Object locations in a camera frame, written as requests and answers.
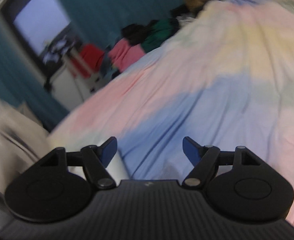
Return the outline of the black garment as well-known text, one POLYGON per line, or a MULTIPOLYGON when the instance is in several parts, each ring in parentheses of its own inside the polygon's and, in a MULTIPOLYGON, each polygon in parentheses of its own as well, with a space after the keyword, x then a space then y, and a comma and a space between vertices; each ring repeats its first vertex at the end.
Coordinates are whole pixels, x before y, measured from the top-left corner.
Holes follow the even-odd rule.
POLYGON ((123 38, 125 38, 131 46, 143 43, 153 32, 153 26, 159 20, 151 20, 147 25, 130 24, 121 30, 123 38))

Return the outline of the white clothes rack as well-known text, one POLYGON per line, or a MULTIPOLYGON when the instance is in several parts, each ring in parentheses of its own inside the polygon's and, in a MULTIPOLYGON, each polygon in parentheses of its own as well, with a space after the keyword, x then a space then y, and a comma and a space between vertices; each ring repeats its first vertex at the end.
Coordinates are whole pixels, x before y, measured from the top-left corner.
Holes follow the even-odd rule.
POLYGON ((78 40, 63 38, 59 41, 52 42, 48 46, 48 52, 44 56, 46 65, 48 67, 55 67, 56 70, 46 82, 46 87, 70 111, 82 104, 106 84, 101 70, 98 73, 93 73, 79 55, 79 51, 84 45, 86 44, 82 44, 78 40), (80 75, 80 72, 71 61, 72 57, 77 59, 91 74, 89 78, 84 79, 80 75))

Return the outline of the pastel tie-dye bed sheet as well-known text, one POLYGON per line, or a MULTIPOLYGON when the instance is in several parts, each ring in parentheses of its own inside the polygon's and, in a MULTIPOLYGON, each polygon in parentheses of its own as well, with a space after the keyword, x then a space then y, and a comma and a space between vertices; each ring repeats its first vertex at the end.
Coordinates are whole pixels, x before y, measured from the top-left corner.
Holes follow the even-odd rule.
MULTIPOLYGON (((191 137, 243 145, 294 188, 294 0, 212 1, 50 135, 77 151, 116 137, 130 177, 182 180, 191 137)), ((294 203, 287 217, 294 225, 294 203)))

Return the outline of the pink garment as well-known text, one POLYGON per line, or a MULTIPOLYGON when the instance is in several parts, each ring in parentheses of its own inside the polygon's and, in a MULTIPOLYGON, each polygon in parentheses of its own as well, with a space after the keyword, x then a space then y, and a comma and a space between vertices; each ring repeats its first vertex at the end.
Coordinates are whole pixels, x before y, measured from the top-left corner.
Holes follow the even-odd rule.
POLYGON ((140 44, 131 46, 129 41, 122 38, 117 44, 108 52, 108 57, 111 63, 119 72, 124 72, 132 64, 137 62, 145 55, 144 50, 140 44))

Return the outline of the green garment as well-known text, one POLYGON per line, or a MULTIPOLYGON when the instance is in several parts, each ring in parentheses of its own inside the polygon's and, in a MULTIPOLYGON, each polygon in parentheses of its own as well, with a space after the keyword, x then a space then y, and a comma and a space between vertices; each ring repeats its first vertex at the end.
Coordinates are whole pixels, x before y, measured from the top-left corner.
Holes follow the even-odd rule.
POLYGON ((149 23, 146 27, 146 38, 141 43, 145 53, 159 48, 167 39, 175 35, 180 29, 179 22, 176 18, 167 18, 156 20, 149 23))

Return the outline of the white knit garment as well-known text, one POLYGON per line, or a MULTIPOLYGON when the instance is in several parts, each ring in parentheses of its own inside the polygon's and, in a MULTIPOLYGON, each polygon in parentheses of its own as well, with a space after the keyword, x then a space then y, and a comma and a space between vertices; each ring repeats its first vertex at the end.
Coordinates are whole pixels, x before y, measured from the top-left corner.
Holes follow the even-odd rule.
POLYGON ((65 146, 75 151, 90 144, 101 145, 119 131, 110 125, 85 123, 69 114, 49 132, 36 116, 26 116, 10 105, 0 105, 0 195, 16 177, 53 148, 65 146))

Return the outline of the red garment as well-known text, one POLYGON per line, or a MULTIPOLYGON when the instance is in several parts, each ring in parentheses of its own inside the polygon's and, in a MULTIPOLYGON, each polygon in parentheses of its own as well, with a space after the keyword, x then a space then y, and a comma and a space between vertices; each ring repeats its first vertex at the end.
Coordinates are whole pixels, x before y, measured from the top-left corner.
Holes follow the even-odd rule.
MULTIPOLYGON (((86 44, 79 51, 79 55, 87 63, 93 73, 99 72, 105 55, 103 50, 92 44, 86 44)), ((84 79, 91 76, 91 74, 79 63, 77 59, 72 57, 71 61, 84 79)))

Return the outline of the teal curtain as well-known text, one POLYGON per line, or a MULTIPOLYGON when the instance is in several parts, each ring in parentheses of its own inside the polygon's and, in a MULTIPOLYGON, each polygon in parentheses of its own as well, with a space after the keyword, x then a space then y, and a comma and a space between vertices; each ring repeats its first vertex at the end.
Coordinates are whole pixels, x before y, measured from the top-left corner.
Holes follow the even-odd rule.
MULTIPOLYGON (((80 37, 107 48, 133 23, 148 23, 169 15, 183 0, 49 0, 37 2, 21 20, 31 35, 57 34, 71 25, 80 37)), ((54 129, 67 109, 39 85, 14 52, 0 28, 0 98, 18 106, 26 102, 46 129, 54 129)))

